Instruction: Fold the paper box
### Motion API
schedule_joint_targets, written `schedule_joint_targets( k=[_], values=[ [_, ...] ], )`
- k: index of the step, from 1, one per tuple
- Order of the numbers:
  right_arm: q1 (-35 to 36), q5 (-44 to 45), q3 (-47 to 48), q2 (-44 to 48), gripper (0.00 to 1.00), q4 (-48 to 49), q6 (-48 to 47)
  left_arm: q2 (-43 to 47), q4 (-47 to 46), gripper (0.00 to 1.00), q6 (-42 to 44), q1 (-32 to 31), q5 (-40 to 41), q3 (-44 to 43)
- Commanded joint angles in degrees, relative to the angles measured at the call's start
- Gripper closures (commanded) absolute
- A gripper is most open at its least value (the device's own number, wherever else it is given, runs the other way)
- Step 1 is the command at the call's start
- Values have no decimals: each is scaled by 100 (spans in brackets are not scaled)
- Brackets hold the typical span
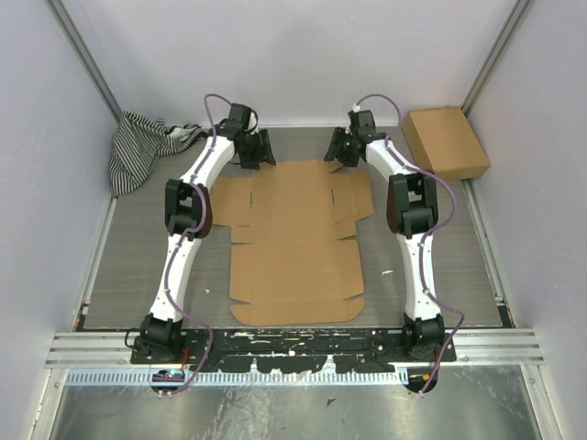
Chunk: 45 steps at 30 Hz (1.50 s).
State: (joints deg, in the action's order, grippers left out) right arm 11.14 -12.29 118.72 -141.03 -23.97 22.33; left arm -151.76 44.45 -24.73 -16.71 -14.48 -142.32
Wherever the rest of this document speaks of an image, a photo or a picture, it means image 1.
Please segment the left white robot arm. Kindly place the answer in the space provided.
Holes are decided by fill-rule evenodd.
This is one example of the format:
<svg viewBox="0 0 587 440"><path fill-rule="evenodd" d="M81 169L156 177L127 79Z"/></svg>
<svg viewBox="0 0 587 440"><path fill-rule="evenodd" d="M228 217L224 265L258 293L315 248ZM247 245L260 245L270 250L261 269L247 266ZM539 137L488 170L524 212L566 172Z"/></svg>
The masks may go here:
<svg viewBox="0 0 587 440"><path fill-rule="evenodd" d="M183 355L182 326L187 319L183 304L196 253L213 224L210 192L234 156L247 170L257 170L263 162L276 164L257 112L237 103L230 105L226 118L212 125L191 167L165 184L167 251L157 294L132 346L141 356L171 364Z"/></svg>

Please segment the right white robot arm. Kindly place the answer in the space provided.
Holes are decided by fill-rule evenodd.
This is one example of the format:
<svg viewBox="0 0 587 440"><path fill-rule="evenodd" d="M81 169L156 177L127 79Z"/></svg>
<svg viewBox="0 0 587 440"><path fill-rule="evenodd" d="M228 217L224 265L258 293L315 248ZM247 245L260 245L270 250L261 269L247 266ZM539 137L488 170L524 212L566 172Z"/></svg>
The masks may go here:
<svg viewBox="0 0 587 440"><path fill-rule="evenodd" d="M413 361L437 361L445 344L445 324L436 303L432 263L431 232L438 222L436 181L378 130L372 111L354 106L348 116L348 127L334 130L325 160L348 167L364 160L388 181L386 220L404 263L404 352Z"/></svg>

